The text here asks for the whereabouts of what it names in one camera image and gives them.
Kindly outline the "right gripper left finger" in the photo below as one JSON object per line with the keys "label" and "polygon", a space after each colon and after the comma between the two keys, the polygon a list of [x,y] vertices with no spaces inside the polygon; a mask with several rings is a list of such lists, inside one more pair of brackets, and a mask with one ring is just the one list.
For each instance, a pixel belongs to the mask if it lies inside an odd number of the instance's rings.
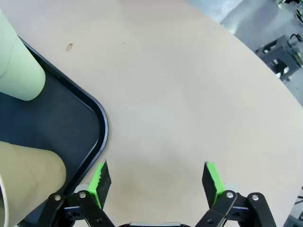
{"label": "right gripper left finger", "polygon": [[103,211],[111,178],[107,162],[98,165],[86,190],[70,196],[53,193],[46,201],[47,227],[72,227],[77,220],[85,220],[90,227],[113,227]]}

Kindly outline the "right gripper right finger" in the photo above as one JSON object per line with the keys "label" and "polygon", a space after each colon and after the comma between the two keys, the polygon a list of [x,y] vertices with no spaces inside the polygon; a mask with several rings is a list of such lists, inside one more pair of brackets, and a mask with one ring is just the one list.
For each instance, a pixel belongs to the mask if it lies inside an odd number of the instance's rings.
{"label": "right gripper right finger", "polygon": [[240,227],[275,227],[273,215],[263,194],[250,193],[247,197],[227,190],[214,163],[205,162],[202,185],[209,210],[197,227],[223,227],[227,221],[236,221]]}

